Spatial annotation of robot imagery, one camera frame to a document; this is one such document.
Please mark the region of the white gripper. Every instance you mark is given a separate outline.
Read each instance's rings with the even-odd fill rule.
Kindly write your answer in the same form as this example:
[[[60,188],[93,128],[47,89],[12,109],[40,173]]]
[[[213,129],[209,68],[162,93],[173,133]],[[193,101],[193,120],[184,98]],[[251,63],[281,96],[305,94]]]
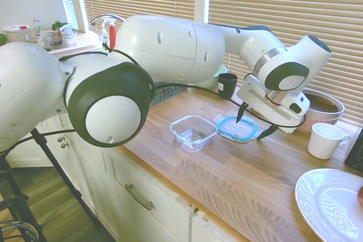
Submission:
[[[306,114],[306,96],[302,92],[293,94],[288,91],[268,90],[253,74],[245,77],[237,95],[243,103],[239,106],[236,122],[241,120],[249,106],[275,124],[262,131],[256,138],[257,141],[278,129],[286,133],[294,132]]]

